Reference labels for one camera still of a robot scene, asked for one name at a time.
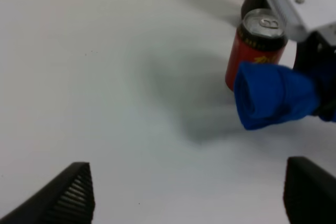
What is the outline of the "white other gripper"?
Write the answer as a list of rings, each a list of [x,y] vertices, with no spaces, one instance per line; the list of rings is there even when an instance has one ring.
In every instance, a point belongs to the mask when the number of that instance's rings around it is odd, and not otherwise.
[[[335,0],[267,0],[297,43],[294,70],[313,79],[320,98],[313,116],[335,122]]]

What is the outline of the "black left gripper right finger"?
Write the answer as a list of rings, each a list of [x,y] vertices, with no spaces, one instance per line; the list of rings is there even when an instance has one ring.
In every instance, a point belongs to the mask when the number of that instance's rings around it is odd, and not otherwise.
[[[290,157],[283,203],[290,223],[335,223],[335,177],[305,157]]]

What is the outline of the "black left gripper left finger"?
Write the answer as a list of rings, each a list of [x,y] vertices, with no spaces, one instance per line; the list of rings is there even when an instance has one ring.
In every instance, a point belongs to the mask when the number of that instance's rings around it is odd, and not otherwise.
[[[74,162],[1,223],[92,223],[94,210],[90,164]]]

